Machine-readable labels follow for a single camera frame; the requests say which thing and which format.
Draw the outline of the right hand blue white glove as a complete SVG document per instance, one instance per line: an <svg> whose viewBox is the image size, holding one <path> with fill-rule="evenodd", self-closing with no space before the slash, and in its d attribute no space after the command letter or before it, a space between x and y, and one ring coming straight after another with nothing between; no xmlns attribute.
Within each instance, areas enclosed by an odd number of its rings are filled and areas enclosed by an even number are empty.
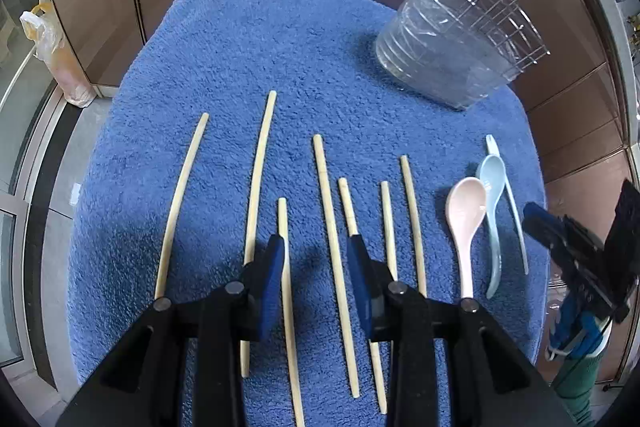
<svg viewBox="0 0 640 427"><path fill-rule="evenodd" d="M567 293L551 326L544 356L548 361L557 357L597 358L605 350L611 332L611 317L598 319L582 300Z"/></svg>

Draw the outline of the green sleeve right forearm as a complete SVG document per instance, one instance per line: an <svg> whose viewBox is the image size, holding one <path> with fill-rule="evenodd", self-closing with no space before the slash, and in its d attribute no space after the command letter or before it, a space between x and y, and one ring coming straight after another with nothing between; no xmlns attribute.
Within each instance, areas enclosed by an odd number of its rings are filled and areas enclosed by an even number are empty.
<svg viewBox="0 0 640 427"><path fill-rule="evenodd" d="M550 384L576 426L594 425L590 400L605 352L603 348L589 355L577 352L562 355L562 366Z"/></svg>

